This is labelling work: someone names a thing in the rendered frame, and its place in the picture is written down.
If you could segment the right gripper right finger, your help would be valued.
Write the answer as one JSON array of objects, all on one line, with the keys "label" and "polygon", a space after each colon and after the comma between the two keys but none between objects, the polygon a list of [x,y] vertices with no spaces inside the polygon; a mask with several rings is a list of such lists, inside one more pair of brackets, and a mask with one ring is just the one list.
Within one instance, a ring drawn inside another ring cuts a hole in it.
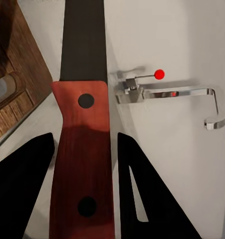
[{"label": "right gripper right finger", "polygon": [[[118,133],[121,239],[203,239],[137,141]],[[137,219],[131,166],[148,222]]]}]

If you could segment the parer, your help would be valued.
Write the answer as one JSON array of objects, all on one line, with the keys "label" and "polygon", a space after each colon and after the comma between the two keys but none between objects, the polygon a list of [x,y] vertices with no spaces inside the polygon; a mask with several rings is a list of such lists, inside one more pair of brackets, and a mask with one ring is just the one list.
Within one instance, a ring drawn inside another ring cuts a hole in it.
[{"label": "parer", "polygon": [[115,239],[104,0],[65,0],[48,239]]}]

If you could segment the cutting board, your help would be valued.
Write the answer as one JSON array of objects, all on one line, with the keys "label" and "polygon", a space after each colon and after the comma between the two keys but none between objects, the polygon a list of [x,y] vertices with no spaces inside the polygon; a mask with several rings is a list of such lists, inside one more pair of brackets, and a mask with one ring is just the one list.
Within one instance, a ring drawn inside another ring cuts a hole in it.
[{"label": "cutting board", "polygon": [[0,138],[52,89],[46,63],[16,0],[0,0],[0,79],[13,76],[16,92],[0,103]]}]

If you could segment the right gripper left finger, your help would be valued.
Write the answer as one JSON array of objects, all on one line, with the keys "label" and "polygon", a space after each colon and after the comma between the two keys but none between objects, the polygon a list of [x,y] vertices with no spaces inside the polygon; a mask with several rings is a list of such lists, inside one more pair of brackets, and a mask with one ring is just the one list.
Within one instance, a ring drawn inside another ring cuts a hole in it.
[{"label": "right gripper left finger", "polygon": [[54,151],[50,132],[0,162],[0,239],[23,238]]}]

